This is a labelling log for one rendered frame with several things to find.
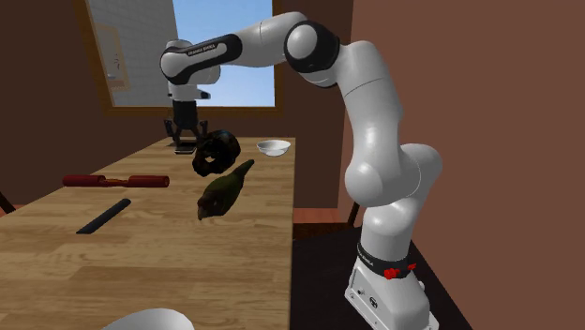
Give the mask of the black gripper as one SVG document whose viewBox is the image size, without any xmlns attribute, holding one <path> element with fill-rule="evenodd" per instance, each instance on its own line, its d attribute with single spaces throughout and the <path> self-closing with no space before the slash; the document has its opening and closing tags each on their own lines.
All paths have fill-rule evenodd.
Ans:
<svg viewBox="0 0 585 330">
<path fill-rule="evenodd" d="M 174 100 L 172 102 L 173 110 L 173 121 L 171 119 L 164 120 L 164 126 L 169 137 L 176 147 L 181 144 L 181 133 L 182 130 L 192 130 L 192 133 L 197 143 L 201 143 L 205 140 L 208 132 L 208 121 L 202 120 L 199 122 L 197 112 L 197 102 L 192 101 L 179 101 Z"/>
</svg>

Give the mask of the red rolling pin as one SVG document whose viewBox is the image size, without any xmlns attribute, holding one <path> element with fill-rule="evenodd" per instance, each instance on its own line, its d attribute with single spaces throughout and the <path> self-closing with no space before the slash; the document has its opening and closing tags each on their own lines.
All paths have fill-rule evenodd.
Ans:
<svg viewBox="0 0 585 330">
<path fill-rule="evenodd" d="M 62 179 L 65 187 L 90 188 L 167 188 L 170 178 L 166 175 L 131 175 L 128 179 L 111 179 L 104 175 L 66 175 Z"/>
</svg>

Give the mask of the dark green bird figure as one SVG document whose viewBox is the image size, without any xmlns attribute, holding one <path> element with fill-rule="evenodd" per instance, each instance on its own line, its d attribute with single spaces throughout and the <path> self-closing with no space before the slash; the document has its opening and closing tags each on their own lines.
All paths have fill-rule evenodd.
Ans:
<svg viewBox="0 0 585 330">
<path fill-rule="evenodd" d="M 229 174 L 222 175 L 212 181 L 197 201 L 198 220 L 221 217 L 227 214 L 235 204 L 244 186 L 245 177 L 254 164 L 255 160 L 249 159 Z"/>
</svg>

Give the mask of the brown-framed window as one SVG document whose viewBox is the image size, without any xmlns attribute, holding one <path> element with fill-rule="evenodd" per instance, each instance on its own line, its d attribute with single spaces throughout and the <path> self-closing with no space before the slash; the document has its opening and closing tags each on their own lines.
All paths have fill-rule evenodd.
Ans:
<svg viewBox="0 0 585 330">
<path fill-rule="evenodd" d="M 88 0 L 72 0 L 72 6 L 82 33 L 83 45 L 97 87 L 99 104 L 107 115 L 163 115 L 170 114 L 174 106 L 117 106 L 106 77 L 106 55 L 99 46 L 97 27 L 91 15 Z M 216 83 L 222 65 L 246 68 L 277 66 L 286 61 L 283 47 L 285 35 L 280 34 L 274 43 L 263 32 L 274 24 L 284 22 L 287 14 L 265 19 L 233 34 L 215 37 L 199 44 L 180 47 L 174 40 L 158 60 L 159 71 L 168 82 L 169 98 L 175 102 L 194 102 L 209 99 L 211 95 L 199 88 L 202 84 Z"/>
</svg>

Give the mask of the white bowl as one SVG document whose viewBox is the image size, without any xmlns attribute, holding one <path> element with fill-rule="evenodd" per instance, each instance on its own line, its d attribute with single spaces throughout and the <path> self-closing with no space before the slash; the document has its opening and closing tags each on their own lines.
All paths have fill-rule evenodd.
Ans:
<svg viewBox="0 0 585 330">
<path fill-rule="evenodd" d="M 284 140 L 265 140 L 258 142 L 257 148 L 268 157 L 280 157 L 289 150 L 291 145 L 290 142 Z"/>
</svg>

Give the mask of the black stick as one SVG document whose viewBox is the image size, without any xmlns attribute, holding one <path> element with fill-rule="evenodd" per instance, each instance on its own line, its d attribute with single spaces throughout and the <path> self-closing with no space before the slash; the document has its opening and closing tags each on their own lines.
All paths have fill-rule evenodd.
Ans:
<svg viewBox="0 0 585 330">
<path fill-rule="evenodd" d="M 92 234 L 97 231 L 100 227 L 106 224 L 109 220 L 117 216 L 123 210 L 131 205 L 131 200 L 124 198 L 105 210 L 102 214 L 92 219 L 90 222 L 81 227 L 76 234 Z"/>
</svg>

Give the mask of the white rounded object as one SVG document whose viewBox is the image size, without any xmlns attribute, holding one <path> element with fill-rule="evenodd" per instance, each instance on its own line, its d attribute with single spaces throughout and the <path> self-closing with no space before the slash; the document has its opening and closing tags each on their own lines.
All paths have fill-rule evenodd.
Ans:
<svg viewBox="0 0 585 330">
<path fill-rule="evenodd" d="M 183 313 L 168 308 L 150 308 L 128 314 L 101 330 L 195 330 Z"/>
</svg>

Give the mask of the black robot stand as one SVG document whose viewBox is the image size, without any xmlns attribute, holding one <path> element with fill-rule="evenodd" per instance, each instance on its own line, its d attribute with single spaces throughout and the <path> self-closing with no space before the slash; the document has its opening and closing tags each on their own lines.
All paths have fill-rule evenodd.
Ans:
<svg viewBox="0 0 585 330">
<path fill-rule="evenodd" d="M 293 225 L 291 330 L 372 330 L 344 297 L 360 234 L 345 223 Z M 414 244 L 409 258 L 439 330 L 473 330 Z"/>
</svg>

